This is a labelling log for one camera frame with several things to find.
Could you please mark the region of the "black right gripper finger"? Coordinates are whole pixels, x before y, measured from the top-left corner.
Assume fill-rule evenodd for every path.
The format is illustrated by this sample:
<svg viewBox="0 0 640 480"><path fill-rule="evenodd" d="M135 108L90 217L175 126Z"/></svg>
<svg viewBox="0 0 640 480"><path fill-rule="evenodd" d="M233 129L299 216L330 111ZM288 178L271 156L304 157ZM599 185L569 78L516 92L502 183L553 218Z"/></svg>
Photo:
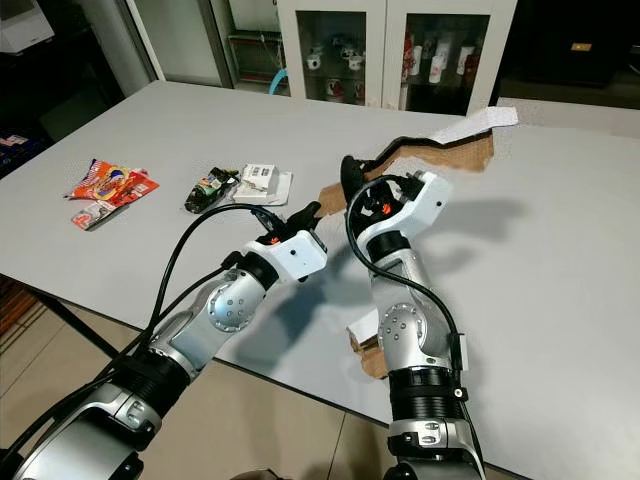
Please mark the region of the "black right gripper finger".
<svg viewBox="0 0 640 480"><path fill-rule="evenodd" d="M357 196L366 183L365 172L362 168L364 168L364 163L352 155L343 156L340 161L340 186L342 186L344 200L346 200L348 230L352 237L357 237L365 224L362 215L364 215L366 201L364 196Z"/></svg>

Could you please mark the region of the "red bottle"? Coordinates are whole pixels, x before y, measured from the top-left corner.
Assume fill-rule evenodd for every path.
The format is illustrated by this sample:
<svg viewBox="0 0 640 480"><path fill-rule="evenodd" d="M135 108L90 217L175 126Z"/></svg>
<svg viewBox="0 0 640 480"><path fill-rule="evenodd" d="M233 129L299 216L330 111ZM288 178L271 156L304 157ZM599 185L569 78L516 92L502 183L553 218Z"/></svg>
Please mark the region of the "red bottle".
<svg viewBox="0 0 640 480"><path fill-rule="evenodd" d="M408 84L411 79L419 73L421 56L421 46L417 44L412 35L404 38L403 67L401 72L401 82Z"/></svg>

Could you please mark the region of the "dark wooden cabinet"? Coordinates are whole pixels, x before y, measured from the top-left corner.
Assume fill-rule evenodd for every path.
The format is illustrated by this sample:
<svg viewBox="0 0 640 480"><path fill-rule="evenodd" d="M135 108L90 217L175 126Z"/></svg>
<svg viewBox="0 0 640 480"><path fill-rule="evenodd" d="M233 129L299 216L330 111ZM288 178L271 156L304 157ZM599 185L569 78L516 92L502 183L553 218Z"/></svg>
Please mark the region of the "dark wooden cabinet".
<svg viewBox="0 0 640 480"><path fill-rule="evenodd" d="M494 97L640 110L640 0L517 0Z"/></svg>

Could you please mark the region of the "red snack wrapper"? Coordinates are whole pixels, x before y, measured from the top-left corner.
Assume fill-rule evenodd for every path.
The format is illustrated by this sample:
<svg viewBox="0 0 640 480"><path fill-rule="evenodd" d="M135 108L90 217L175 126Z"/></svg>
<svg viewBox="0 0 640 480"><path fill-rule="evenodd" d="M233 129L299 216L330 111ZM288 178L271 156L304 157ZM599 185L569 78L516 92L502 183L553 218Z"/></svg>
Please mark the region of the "red snack wrapper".
<svg viewBox="0 0 640 480"><path fill-rule="evenodd" d="M128 169L93 159L76 187L65 193L68 200L95 200L120 207L154 192L159 184L145 169Z"/></svg>

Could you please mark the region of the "dark green snack wrapper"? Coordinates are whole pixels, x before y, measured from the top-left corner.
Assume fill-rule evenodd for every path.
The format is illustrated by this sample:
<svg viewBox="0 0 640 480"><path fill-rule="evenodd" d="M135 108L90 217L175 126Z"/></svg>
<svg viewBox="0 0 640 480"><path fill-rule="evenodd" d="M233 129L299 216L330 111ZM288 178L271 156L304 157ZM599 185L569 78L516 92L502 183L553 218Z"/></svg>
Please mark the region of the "dark green snack wrapper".
<svg viewBox="0 0 640 480"><path fill-rule="evenodd" d="M241 172L234 169L212 168L193 186L184 201L184 210L192 214L202 214L210 207L218 205L230 191L238 186Z"/></svg>

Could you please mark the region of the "white appliance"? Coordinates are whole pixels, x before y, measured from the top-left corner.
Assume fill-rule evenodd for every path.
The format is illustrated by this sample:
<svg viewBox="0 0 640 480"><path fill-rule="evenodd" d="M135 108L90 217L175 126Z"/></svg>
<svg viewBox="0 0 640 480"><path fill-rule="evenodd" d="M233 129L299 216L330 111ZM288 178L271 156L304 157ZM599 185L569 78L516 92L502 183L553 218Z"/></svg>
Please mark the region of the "white appliance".
<svg viewBox="0 0 640 480"><path fill-rule="evenodd" d="M18 54L54 37L37 0L0 1L0 52Z"/></svg>

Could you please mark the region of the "large torn cardboard piece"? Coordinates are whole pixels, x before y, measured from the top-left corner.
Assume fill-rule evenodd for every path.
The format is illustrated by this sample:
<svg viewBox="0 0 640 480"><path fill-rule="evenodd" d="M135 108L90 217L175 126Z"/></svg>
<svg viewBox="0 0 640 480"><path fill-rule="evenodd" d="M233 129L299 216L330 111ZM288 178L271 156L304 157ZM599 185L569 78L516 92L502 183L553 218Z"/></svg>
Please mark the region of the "large torn cardboard piece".
<svg viewBox="0 0 640 480"><path fill-rule="evenodd" d="M517 123L515 108L484 108L425 138L394 138L374 159L356 161L358 178L379 177L402 159L416 159L462 172L484 172L494 154L494 129Z"/></svg>

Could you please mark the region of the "grey metal shelf rack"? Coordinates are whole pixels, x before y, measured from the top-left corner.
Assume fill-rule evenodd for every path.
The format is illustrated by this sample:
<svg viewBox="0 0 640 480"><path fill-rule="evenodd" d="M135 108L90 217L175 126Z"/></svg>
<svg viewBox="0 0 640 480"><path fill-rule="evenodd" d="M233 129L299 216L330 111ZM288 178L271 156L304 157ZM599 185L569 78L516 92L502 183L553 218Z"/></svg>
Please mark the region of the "grey metal shelf rack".
<svg viewBox="0 0 640 480"><path fill-rule="evenodd" d="M232 84L268 92L285 68L278 0L211 0L227 50Z"/></svg>

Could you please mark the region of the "white bottle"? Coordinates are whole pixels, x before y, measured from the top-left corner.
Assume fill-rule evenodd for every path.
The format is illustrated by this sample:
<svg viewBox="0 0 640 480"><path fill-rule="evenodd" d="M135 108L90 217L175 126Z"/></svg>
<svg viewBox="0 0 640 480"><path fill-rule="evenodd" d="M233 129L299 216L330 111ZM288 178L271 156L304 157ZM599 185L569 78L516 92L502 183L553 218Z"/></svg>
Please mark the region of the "white bottle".
<svg viewBox="0 0 640 480"><path fill-rule="evenodd" d="M454 69L457 76L467 76L468 69L471 68L472 60L475 58L475 50L474 45L465 45L458 51L456 69Z"/></svg>
<svg viewBox="0 0 640 480"><path fill-rule="evenodd" d="M445 67L448 63L449 47L447 44L436 46L431 56L430 69L428 74L428 82L430 84L439 84L442 82Z"/></svg>

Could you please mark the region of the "white glass-door cabinet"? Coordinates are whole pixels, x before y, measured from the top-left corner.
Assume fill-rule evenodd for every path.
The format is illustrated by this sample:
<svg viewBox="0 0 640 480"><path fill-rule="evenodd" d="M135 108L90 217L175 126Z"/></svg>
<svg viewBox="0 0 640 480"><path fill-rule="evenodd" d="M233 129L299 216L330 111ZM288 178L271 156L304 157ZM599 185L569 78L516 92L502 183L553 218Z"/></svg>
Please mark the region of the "white glass-door cabinet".
<svg viewBox="0 0 640 480"><path fill-rule="evenodd" d="M468 115L492 104L517 0L278 0L285 69L294 99L343 102L413 113ZM401 82L404 38L421 46L419 73ZM442 82L428 74L436 46L447 44ZM307 70L312 46L323 65ZM457 76L458 51L474 45L467 76ZM365 55L361 74L347 68Z"/></svg>

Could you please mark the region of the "black table leg frame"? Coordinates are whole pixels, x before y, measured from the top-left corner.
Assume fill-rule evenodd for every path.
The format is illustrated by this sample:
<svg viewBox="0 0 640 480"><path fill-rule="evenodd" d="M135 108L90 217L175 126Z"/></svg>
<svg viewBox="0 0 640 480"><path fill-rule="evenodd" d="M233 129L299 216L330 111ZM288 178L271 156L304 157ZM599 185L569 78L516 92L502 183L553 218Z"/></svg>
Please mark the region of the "black table leg frame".
<svg viewBox="0 0 640 480"><path fill-rule="evenodd" d="M32 296L35 297L42 306L49 308L52 314L55 314L59 319L63 320L65 324L74 330L74 332L77 332L81 337L86 339L87 342L90 342L92 346L95 346L99 348L100 351L104 352L106 356L109 358L115 358L119 355L119 349L116 349L113 344L102 338L99 333L96 333L95 329L92 329L90 325L84 323L84 321L79 319L76 314L73 314L73 312L70 311L63 302L58 300L58 298L51 296L51 294L38 291L38 289L29 287L29 285L24 283L19 282L18 285L27 293L32 294Z"/></svg>

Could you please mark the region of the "small white red wrapper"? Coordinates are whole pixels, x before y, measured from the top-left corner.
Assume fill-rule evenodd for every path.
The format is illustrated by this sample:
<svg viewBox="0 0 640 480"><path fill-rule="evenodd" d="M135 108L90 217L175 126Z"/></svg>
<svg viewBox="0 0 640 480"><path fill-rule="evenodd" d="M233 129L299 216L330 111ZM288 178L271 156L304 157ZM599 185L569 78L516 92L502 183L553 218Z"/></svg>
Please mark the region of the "small white red wrapper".
<svg viewBox="0 0 640 480"><path fill-rule="evenodd" d="M84 206L73 216L72 223L79 229L92 230L97 225L108 220L118 209L119 206L113 204L113 202L105 200L93 201L92 204Z"/></svg>

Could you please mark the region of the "white paper packet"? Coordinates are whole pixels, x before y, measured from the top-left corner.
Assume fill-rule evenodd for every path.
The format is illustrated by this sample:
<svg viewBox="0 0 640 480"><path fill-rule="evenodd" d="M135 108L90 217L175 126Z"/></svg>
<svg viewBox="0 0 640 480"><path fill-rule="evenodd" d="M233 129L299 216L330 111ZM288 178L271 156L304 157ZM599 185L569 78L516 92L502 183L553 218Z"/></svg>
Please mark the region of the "white paper packet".
<svg viewBox="0 0 640 480"><path fill-rule="evenodd" d="M293 180L292 172L283 172L278 166L246 164L239 175L232 200L237 204L279 206L288 202Z"/></svg>

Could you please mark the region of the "white partition post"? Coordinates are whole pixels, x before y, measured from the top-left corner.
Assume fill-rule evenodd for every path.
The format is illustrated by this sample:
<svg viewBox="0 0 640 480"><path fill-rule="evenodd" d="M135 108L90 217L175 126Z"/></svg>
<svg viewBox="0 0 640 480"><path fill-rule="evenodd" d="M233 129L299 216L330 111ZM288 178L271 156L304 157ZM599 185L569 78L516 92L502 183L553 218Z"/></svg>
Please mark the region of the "white partition post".
<svg viewBox="0 0 640 480"><path fill-rule="evenodd" d="M122 5L125 17L128 18L129 27L131 27L131 36L134 49L138 51L138 55L146 65L148 78L151 81L165 81L163 68L156 58L154 46L152 46L150 38L148 38L140 10L137 8L136 0L118 0Z"/></svg>

